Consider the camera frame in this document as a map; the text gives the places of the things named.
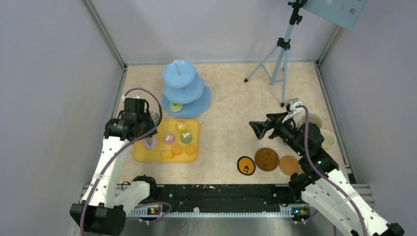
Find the purple donut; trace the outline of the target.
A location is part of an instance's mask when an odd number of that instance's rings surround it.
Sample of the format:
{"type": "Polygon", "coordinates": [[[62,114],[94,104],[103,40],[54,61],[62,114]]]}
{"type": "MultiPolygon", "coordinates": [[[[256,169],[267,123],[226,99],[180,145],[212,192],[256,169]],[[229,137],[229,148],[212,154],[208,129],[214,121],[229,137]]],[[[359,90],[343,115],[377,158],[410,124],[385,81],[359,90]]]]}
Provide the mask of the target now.
{"type": "Polygon", "coordinates": [[[156,137],[147,137],[143,140],[143,145],[145,149],[153,149],[157,146],[158,140],[156,137]]]}

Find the pink flower donut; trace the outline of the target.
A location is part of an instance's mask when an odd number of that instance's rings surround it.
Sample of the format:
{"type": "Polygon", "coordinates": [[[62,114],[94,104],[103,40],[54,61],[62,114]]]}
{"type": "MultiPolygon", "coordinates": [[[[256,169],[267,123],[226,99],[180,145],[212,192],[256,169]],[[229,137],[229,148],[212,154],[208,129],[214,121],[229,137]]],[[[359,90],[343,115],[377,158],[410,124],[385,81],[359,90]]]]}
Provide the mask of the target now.
{"type": "Polygon", "coordinates": [[[163,137],[163,142],[167,145],[173,145],[176,142],[176,137],[172,133],[166,133],[163,137]]]}

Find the chocolate sprinkle donut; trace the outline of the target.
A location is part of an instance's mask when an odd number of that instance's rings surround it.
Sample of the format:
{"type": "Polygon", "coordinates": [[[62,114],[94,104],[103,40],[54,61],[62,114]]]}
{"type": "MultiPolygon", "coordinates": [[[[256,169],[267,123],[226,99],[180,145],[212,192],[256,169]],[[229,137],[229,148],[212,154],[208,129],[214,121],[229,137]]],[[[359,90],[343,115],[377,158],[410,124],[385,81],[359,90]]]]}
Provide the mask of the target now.
{"type": "Polygon", "coordinates": [[[152,121],[155,124],[155,126],[160,125],[162,119],[161,119],[161,114],[159,112],[152,111],[151,112],[151,118],[152,118],[152,121]]]}

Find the yellow cupcake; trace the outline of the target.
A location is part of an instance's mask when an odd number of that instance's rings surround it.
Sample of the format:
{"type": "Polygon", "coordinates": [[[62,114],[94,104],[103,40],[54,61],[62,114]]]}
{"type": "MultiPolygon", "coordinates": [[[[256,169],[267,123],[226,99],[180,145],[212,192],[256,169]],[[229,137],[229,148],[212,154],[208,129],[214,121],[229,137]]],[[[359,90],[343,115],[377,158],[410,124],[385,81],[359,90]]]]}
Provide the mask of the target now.
{"type": "Polygon", "coordinates": [[[186,124],[185,124],[185,122],[183,122],[183,121],[179,121],[179,122],[177,122],[177,124],[176,124],[176,130],[177,130],[178,132],[183,132],[185,129],[186,129],[186,124]]]}

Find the green glazed donut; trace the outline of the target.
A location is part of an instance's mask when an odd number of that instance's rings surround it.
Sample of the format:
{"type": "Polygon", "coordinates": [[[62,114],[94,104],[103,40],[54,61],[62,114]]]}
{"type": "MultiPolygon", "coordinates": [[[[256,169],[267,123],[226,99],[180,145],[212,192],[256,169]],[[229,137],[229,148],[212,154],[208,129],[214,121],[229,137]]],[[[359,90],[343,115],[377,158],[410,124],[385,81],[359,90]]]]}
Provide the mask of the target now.
{"type": "Polygon", "coordinates": [[[174,103],[174,102],[170,102],[169,104],[169,109],[172,112],[179,112],[183,109],[183,104],[181,103],[174,103]]]}

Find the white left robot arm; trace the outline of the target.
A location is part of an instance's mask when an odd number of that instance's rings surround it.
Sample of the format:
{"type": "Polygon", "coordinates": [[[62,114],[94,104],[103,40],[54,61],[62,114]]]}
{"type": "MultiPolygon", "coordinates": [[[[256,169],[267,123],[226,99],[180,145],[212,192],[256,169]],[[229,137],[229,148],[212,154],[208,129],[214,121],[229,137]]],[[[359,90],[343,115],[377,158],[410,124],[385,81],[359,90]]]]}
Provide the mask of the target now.
{"type": "Polygon", "coordinates": [[[150,178],[135,180],[126,193],[116,195],[118,179],[131,146],[156,134],[156,124],[149,103],[139,96],[125,98],[117,118],[105,125],[102,152],[90,185],[79,203],[72,204],[70,216],[80,227],[80,234],[118,236],[127,214],[140,202],[152,203],[158,191],[150,178]]]}

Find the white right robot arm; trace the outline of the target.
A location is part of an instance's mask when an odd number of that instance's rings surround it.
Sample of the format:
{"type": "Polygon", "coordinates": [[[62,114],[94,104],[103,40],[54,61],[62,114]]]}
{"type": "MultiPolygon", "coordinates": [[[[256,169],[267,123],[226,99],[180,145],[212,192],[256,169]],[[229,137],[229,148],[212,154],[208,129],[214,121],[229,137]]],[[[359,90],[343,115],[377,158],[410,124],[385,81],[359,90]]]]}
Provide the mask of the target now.
{"type": "Polygon", "coordinates": [[[256,137],[268,131],[279,137],[299,156],[302,174],[293,174],[288,195],[295,203],[305,202],[327,218],[345,236],[402,236],[404,229],[381,217],[345,178],[338,164],[321,147],[324,137],[314,124],[295,127],[284,120],[287,113],[267,114],[265,121],[250,121],[256,137]]]}

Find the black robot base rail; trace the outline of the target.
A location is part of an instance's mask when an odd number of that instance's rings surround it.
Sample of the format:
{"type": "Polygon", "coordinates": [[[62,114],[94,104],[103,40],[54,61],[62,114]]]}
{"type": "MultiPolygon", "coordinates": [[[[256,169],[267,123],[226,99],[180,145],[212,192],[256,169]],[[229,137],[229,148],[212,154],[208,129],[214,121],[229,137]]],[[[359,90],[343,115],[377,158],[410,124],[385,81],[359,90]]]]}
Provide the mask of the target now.
{"type": "Polygon", "coordinates": [[[245,206],[261,203],[286,206],[304,204],[288,184],[158,184],[140,204],[167,202],[171,205],[204,201],[243,201],[245,206]]]}

